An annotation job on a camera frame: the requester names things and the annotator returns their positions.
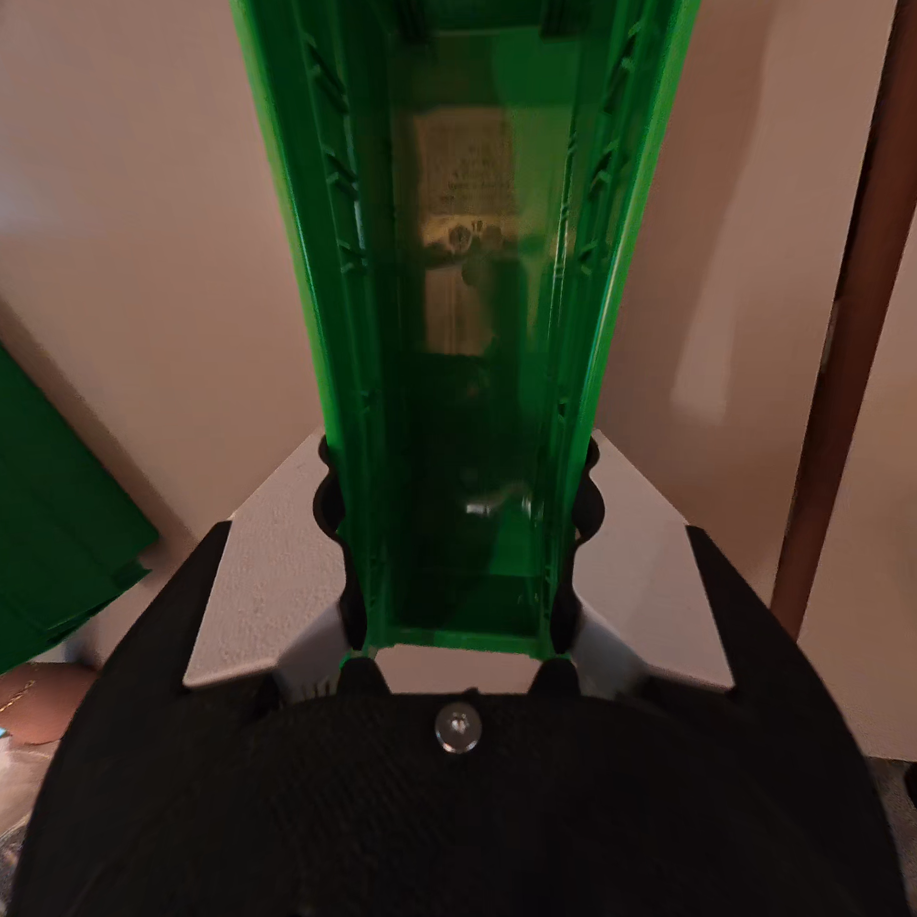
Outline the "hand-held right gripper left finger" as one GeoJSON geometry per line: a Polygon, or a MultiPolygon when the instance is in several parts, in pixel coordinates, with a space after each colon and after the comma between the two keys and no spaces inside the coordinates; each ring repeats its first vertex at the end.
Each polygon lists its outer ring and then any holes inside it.
{"type": "Polygon", "coordinates": [[[269,675],[283,694],[328,694],[366,639],[357,563],[338,533],[340,481],[318,428],[233,513],[182,683],[269,675]]]}

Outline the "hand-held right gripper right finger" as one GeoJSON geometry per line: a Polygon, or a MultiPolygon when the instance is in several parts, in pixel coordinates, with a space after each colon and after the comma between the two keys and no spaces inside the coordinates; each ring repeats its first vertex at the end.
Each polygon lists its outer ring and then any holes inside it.
{"type": "Polygon", "coordinates": [[[686,520],[597,429],[570,520],[550,636],[582,693],[631,693],[654,677],[731,690],[686,520]]]}

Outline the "green plastic bin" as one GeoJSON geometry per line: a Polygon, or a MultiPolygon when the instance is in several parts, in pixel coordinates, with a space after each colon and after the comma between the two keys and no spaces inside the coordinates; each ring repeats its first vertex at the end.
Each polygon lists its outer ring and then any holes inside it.
{"type": "Polygon", "coordinates": [[[564,654],[575,505],[699,2],[230,3],[352,654],[564,654]]]}
{"type": "Polygon", "coordinates": [[[1,349],[1,671],[55,648],[148,574],[159,540],[1,349]]]}

